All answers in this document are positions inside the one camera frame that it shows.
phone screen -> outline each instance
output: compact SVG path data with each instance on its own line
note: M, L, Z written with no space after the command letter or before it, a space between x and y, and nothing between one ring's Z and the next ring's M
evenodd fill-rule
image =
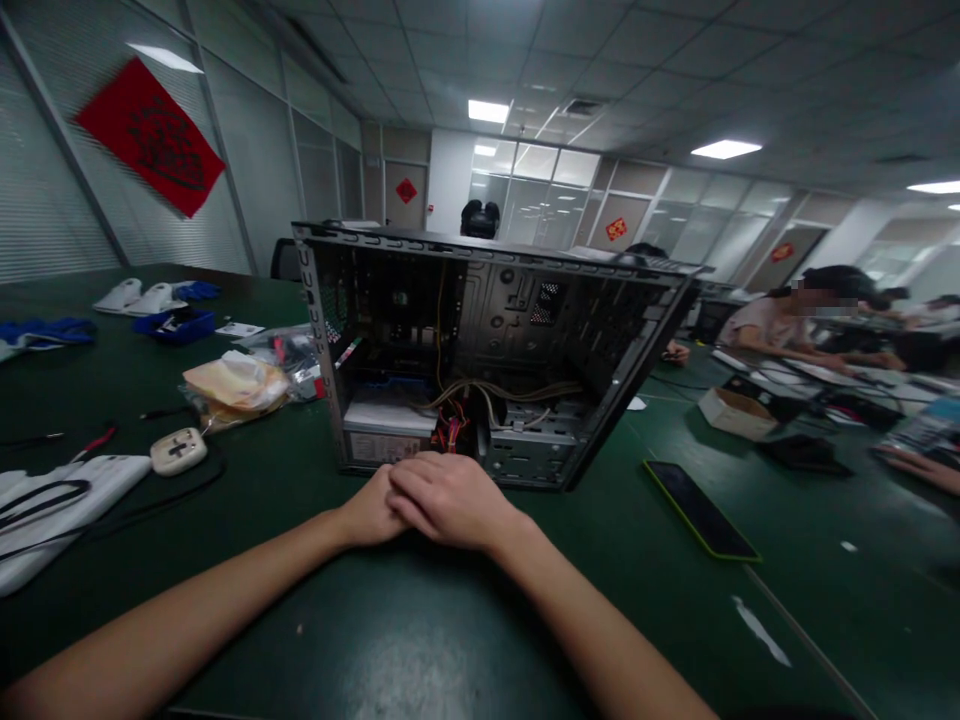
M759 559L757 551L750 547L686 470L673 463L647 461L646 464L714 553Z

person's hair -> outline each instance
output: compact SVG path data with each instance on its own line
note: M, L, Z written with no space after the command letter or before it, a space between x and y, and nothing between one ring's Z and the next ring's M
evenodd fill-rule
M909 300L910 288L905 288L905 287L887 288L886 290L882 290L880 294L890 300Z
M805 290L829 290L839 297L866 300L875 310L887 310L890 302L881 298L873 280L859 268L852 265L828 265L822 268L810 268L803 272ZM775 288L767 293L768 297L783 298L793 291L789 285Z
M658 248L655 245L650 243L634 243L628 247L624 252L632 253L633 255L643 255L645 257L659 257L659 258L669 258L667 251L663 248Z

hand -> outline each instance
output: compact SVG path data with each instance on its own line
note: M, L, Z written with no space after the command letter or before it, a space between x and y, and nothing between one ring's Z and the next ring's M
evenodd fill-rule
M679 365L680 367L686 367L687 361L690 360L690 348L671 340L667 343L666 355L668 357L664 359L667 362Z
M813 359L813 364L827 368L827 370L833 370L841 375L853 375L853 370L838 355L818 355Z
M333 511L348 545L378 545L410 527L387 504L394 493L392 469L393 465L381 465L356 495Z
M881 446L878 449L883 452L883 459L888 465L916 475L954 495L960 495L960 472L953 468L899 448Z
M867 357L880 367L887 368L888 370L899 370L903 372L907 369L907 364L893 353L872 353Z
M387 504L443 545L489 552L526 517L463 455L417 453L393 466L390 482L399 492Z

dark green tabletop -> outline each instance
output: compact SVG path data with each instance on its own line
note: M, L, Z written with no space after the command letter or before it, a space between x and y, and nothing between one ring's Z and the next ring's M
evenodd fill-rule
M182 402L183 370L230 348L213 337L169 348L128 318L89 310L123 278L207 279L205 306L265 326L306 319L299 287L172 265L0 287L0 321L92 317L94 347L0 365L2 438L63 431L61 446L4 457L0 469L46 471L113 419L110 451L144 453L184 424L141 413ZM706 358L670 375L699 384ZM807 704L881 717L956 709L958 532L928 489L866 457L852 482L795 477L749 443L714 431L676 392L645 392L571 494L510 492L557 546L722 714ZM0 681L8 682L167 587L342 503L362 482L335 467L323 402L215 436L229 462L209 490L109 537L76 542L23 590L0 599ZM644 458L680 462L758 547L756 572L712 560L641 473ZM112 511L200 482L149 476ZM858 547L849 553L840 546ZM739 598L777 643L777 660L738 612ZM579 681L535 613L484 558L408 533L314 574L256 621L174 706L256 717L582 717Z

blue glove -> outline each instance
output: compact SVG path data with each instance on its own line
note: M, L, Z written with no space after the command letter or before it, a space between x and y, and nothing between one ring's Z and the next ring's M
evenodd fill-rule
M178 300L213 300L220 297L220 286L200 280L176 283L173 296Z

